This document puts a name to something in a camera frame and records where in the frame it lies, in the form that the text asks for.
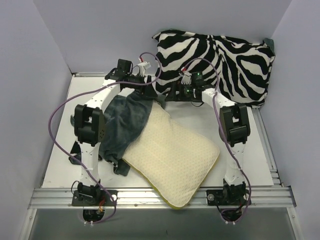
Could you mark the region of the cream quilted pillow yellow trim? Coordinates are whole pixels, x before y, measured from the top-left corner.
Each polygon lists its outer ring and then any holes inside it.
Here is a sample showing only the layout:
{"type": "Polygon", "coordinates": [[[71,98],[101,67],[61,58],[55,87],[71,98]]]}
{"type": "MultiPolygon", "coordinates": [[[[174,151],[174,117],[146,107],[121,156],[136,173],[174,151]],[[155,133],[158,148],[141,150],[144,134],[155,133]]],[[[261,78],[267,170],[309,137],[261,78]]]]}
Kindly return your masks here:
{"type": "Polygon", "coordinates": [[[156,102],[147,123],[123,159],[173,209],[185,207],[220,154],[205,136],[182,126],[156,102]]]}

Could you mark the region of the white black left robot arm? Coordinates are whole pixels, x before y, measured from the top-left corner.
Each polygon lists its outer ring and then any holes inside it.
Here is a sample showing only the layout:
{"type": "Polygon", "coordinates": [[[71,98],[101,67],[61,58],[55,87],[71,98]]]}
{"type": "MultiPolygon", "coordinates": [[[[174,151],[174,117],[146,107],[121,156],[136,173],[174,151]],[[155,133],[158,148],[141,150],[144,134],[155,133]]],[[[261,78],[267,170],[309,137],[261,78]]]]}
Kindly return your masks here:
{"type": "Polygon", "coordinates": [[[74,197],[85,201],[90,206],[97,205],[105,194],[100,186],[99,147],[106,136],[104,111],[111,101],[124,88],[131,88],[156,96],[152,86],[152,77],[146,75],[151,64],[140,60],[137,74],[133,74],[132,62],[119,59],[117,67],[108,73],[100,88],[93,91],[93,96],[85,104],[78,104],[74,109],[74,134],[81,153],[81,176],[74,197]]]}

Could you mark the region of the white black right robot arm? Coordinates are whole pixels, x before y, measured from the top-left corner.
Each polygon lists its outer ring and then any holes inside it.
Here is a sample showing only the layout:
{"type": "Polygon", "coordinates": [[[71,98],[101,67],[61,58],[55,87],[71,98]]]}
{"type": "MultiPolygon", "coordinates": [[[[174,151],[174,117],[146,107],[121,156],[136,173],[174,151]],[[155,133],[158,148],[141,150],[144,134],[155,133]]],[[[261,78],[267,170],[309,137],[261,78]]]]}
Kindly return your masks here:
{"type": "Polygon", "coordinates": [[[207,84],[201,71],[179,72],[180,79],[172,84],[165,97],[167,102],[196,102],[213,108],[218,132],[228,155],[223,178],[222,200],[232,205],[249,193],[243,175],[244,149],[251,133],[246,105],[226,98],[217,88],[207,84]]]}

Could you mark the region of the grey zebra pillowcase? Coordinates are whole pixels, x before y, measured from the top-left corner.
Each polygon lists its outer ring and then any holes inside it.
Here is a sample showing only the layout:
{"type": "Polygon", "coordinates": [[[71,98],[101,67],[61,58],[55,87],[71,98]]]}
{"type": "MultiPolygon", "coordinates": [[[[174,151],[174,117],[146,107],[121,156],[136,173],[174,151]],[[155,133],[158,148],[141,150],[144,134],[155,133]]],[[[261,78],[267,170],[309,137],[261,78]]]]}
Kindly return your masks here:
{"type": "Polygon", "coordinates": [[[98,153],[100,158],[113,165],[116,175],[128,175],[131,167],[123,156],[145,128],[154,102],[166,107],[164,95],[148,97],[135,90],[128,96],[114,97],[104,111],[106,134],[98,153]]]}

